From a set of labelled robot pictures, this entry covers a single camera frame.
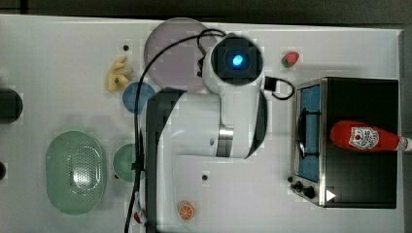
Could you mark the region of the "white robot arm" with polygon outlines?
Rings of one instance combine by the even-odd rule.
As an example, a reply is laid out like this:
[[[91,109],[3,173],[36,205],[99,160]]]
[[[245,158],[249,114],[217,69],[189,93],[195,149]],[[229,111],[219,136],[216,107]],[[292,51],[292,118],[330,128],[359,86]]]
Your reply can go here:
[[[164,88],[144,109],[146,233],[178,227],[173,162],[180,155],[250,157],[263,143],[268,107],[263,58],[251,40],[229,33],[205,54],[204,93]]]

